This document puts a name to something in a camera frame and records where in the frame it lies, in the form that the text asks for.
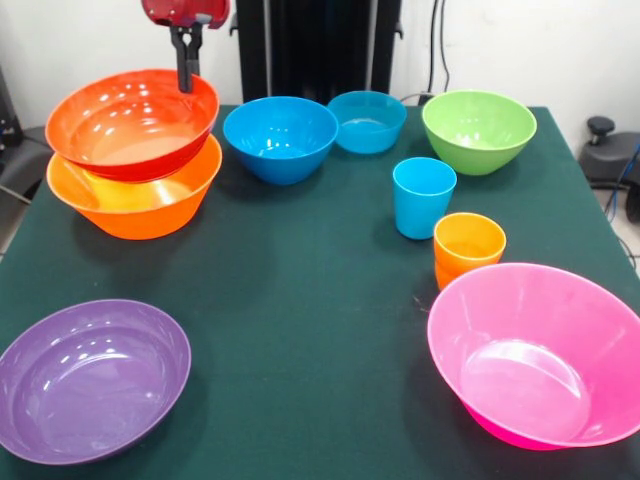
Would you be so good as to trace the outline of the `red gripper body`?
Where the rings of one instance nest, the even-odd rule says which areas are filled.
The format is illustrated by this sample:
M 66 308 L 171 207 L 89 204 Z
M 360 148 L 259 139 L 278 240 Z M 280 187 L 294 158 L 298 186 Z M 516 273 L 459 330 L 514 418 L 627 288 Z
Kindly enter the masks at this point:
M 220 28 L 231 9 L 230 0 L 142 0 L 142 8 L 155 24 L 191 27 L 194 23 Z

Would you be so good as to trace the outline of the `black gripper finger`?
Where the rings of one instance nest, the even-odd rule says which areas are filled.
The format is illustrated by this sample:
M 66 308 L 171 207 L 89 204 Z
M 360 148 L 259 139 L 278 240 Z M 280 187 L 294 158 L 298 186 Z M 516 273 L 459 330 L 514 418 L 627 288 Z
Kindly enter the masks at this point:
M 199 51 L 202 46 L 203 25 L 195 22 L 189 29 L 188 68 L 191 74 L 200 75 Z
M 192 92 L 192 74 L 189 65 L 190 29 L 172 25 L 170 35 L 171 43 L 176 50 L 179 89 L 182 93 L 190 94 Z

